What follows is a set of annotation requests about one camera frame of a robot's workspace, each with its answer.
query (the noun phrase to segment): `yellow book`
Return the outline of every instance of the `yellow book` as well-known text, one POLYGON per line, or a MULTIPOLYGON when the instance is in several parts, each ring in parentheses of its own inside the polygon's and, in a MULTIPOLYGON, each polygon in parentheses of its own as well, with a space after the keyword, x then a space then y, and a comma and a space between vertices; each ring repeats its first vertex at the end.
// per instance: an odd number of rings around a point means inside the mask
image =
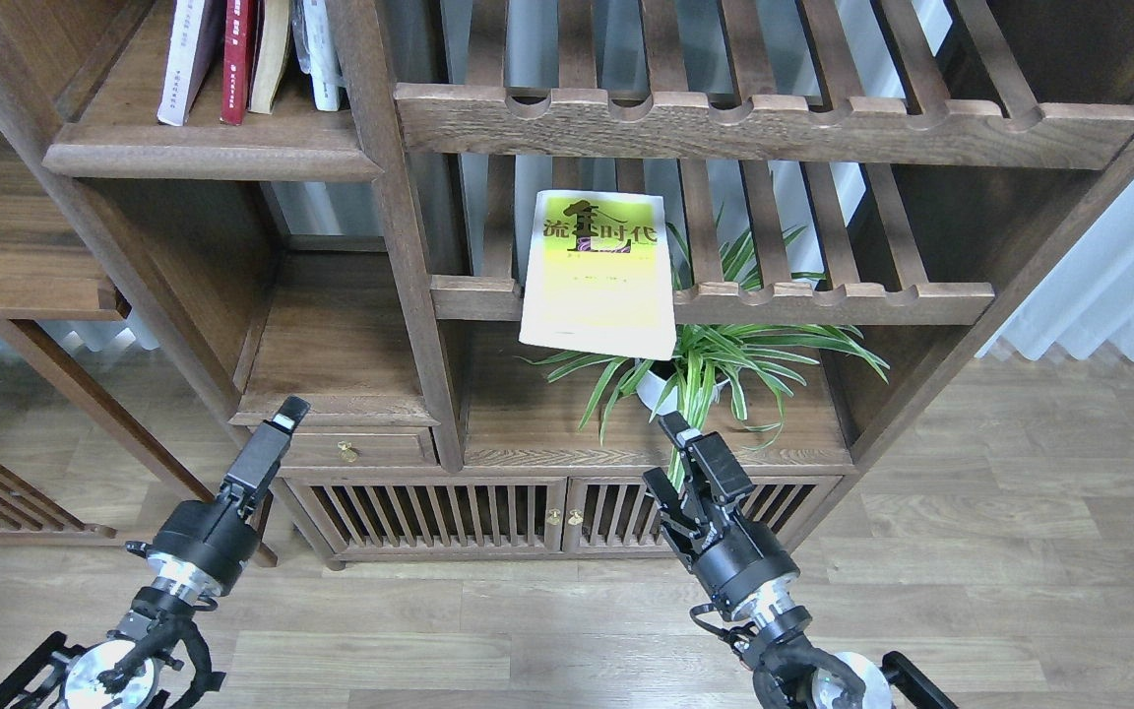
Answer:
POLYGON ((662 197, 550 189, 536 194, 533 229, 518 341, 671 358, 662 197))

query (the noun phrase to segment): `white pot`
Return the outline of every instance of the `white pot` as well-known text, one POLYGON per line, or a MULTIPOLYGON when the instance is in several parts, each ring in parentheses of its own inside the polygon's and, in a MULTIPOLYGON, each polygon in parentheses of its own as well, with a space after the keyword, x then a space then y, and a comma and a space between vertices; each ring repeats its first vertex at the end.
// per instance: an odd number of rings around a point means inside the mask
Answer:
MULTIPOLYGON (((712 390, 712 404, 720 400, 720 391, 725 390, 725 385, 728 381, 721 381, 716 385, 716 389, 712 390)), ((666 378, 657 375, 653 372, 646 372, 642 377, 642 381, 637 382, 637 398, 642 399, 642 404, 645 404, 646 408, 652 410, 659 416, 663 414, 670 414, 676 411, 676 402, 678 396, 676 396, 676 387, 671 387, 671 391, 668 394, 668 398, 662 400, 662 405, 657 407, 659 404, 659 396, 662 395, 662 387, 668 386, 668 380, 666 378)))

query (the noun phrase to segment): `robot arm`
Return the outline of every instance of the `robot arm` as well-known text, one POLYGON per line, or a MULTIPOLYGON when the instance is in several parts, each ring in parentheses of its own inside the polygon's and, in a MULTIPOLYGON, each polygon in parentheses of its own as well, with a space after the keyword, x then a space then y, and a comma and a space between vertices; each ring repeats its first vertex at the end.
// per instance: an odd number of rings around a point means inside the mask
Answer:
POLYGON ((738 504, 755 489, 720 434, 703 436, 680 414, 659 419, 685 464, 684 493, 660 467, 643 479, 659 505, 662 533, 708 600, 691 618, 725 641, 752 669, 764 709, 888 709, 891 683, 919 709, 955 704, 899 652, 877 668, 861 655, 830 655, 804 634, 811 614, 788 588, 799 566, 771 530, 747 520, 738 504), (699 616, 719 611, 719 628, 699 616))
POLYGON ((158 691, 161 666, 181 668, 171 656, 179 642, 194 665, 194 678, 171 709, 189 708, 206 692, 219 691, 226 674, 213 672, 194 615, 217 609, 217 598, 230 593, 256 551, 257 534, 248 518, 308 412, 306 400, 289 396, 257 427, 211 503, 180 503, 152 542, 126 542, 126 550, 143 557, 156 579, 138 589, 107 641, 86 649, 64 645, 66 636, 59 632, 46 638, 0 683, 0 709, 41 708, 54 690, 60 695, 50 706, 59 709, 162 709, 169 694, 158 691), (43 673, 43 681, 28 690, 43 673))

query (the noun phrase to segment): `red book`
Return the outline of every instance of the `red book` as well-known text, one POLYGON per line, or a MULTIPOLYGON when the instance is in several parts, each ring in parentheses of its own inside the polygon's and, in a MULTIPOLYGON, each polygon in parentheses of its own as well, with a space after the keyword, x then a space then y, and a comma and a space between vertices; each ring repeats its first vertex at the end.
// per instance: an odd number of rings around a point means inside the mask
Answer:
POLYGON ((243 125, 248 107, 257 0, 226 0, 226 53, 221 62, 221 121, 243 125))

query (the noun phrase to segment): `slatted cabinet door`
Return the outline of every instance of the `slatted cabinet door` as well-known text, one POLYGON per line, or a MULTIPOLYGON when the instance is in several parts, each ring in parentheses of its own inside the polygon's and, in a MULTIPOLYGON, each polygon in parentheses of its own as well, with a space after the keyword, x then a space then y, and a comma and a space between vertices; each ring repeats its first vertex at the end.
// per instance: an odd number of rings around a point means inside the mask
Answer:
POLYGON ((562 543, 564 479, 293 476, 333 562, 382 556, 545 556, 562 543))
MULTIPOLYGON (((840 475, 755 476, 755 492, 743 503, 743 512, 794 550, 810 531, 811 515, 840 480, 840 475)), ((572 479, 566 515, 567 552, 660 554, 667 547, 658 508, 640 479, 572 479)))

